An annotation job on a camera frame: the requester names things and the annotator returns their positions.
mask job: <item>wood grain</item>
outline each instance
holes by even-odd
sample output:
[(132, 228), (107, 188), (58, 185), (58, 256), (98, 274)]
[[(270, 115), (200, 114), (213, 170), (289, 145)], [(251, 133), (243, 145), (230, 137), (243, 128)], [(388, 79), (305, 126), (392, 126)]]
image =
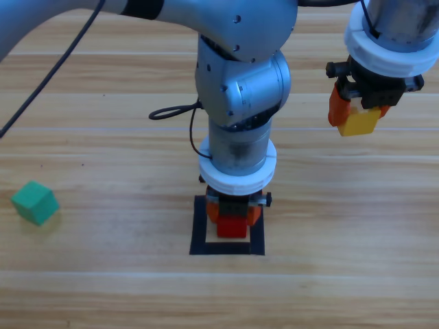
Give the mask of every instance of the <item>wood grain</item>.
[[(267, 256), (190, 256), (198, 159), (194, 32), (102, 14), (0, 143), (0, 328), (439, 328), (438, 69), (368, 136), (327, 123), (328, 61), (351, 6), (300, 10), (283, 51), (293, 93), (274, 120)], [(0, 122), (90, 12), (58, 16), (0, 64)], [(207, 133), (199, 111), (194, 137)], [(62, 209), (43, 227), (9, 198), (29, 180)]]

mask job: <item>yellow cube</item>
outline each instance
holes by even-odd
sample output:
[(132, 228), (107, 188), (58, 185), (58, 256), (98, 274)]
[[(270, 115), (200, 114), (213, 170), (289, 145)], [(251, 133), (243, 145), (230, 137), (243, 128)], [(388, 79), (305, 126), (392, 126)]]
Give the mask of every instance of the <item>yellow cube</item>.
[(342, 136), (372, 134), (380, 116), (381, 110), (378, 107), (364, 110), (361, 105), (352, 104), (348, 119), (337, 128)]

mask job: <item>green block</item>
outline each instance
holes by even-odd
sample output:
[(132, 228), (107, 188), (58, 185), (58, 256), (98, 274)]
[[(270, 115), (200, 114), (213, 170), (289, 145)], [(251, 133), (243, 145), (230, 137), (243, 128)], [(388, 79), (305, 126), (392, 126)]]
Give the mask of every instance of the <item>green block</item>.
[(37, 182), (27, 183), (11, 201), (22, 218), (38, 226), (44, 224), (60, 208), (54, 193)]

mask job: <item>black square outline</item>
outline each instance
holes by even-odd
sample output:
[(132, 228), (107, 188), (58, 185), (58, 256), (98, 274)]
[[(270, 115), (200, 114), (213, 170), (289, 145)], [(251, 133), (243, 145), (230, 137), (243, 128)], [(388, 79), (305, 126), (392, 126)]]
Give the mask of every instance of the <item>black square outline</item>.
[(196, 195), (193, 201), (193, 226), (190, 255), (257, 255), (265, 256), (263, 210), (250, 228), (250, 242), (206, 242), (206, 197)]

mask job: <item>white ring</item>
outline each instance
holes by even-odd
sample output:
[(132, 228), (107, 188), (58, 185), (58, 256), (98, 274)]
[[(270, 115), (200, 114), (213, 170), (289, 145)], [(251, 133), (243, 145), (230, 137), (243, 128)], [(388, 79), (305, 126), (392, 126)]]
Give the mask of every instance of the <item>white ring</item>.
[[(200, 151), (209, 154), (209, 137), (201, 143)], [(277, 152), (272, 141), (268, 141), (267, 158), (256, 173), (246, 176), (232, 176), (216, 169), (208, 158), (198, 156), (200, 173), (206, 183), (214, 190), (227, 195), (250, 195), (266, 187), (276, 169)]]
[(414, 77), (427, 72), (439, 58), (439, 37), (413, 53), (390, 51), (373, 42), (363, 28), (364, 11), (355, 5), (344, 33), (344, 43), (354, 60), (365, 69), (386, 77)]

